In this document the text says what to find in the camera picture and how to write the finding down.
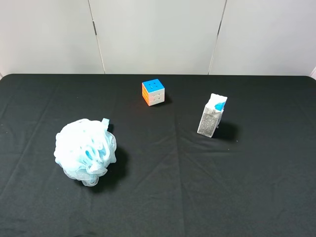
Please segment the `colourful puzzle cube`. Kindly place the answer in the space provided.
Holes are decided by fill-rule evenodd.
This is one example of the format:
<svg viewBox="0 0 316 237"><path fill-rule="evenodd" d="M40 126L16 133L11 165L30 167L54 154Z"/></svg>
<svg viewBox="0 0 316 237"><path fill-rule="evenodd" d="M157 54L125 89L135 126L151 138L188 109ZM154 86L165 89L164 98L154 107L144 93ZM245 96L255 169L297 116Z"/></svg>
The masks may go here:
<svg viewBox="0 0 316 237"><path fill-rule="evenodd" d="M165 88L158 79L142 82L142 96L148 106L165 101Z"/></svg>

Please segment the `white milk carton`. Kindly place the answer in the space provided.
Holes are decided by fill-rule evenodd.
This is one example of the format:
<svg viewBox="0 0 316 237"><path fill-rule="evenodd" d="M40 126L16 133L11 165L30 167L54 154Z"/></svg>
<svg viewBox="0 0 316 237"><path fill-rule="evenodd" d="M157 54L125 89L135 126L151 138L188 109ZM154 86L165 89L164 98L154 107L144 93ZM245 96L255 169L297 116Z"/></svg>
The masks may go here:
<svg viewBox="0 0 316 237"><path fill-rule="evenodd" d="M227 97L212 93L204 106L197 133L211 138L218 128Z"/></svg>

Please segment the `black tablecloth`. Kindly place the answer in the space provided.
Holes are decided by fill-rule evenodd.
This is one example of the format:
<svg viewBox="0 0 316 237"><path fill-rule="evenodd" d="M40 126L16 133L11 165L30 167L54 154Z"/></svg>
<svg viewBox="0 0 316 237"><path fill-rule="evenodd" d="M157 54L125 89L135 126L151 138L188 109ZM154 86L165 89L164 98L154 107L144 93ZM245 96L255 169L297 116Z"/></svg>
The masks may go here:
<svg viewBox="0 0 316 237"><path fill-rule="evenodd" d="M310 77L11 74L0 81L3 237L313 237L316 82ZM211 94L227 97L211 138ZM117 162L94 187L55 163L55 136L110 120Z"/></svg>

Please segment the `light blue mesh bath loofah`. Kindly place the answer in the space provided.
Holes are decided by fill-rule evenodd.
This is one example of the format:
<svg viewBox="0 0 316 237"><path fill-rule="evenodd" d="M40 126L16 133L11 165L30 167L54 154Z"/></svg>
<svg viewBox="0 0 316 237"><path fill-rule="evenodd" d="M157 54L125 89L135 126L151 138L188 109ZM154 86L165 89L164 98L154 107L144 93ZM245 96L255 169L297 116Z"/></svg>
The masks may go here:
<svg viewBox="0 0 316 237"><path fill-rule="evenodd" d="M108 131L110 120L86 118L67 124L56 134L55 162L71 179L95 186L107 167L117 161L115 136Z"/></svg>

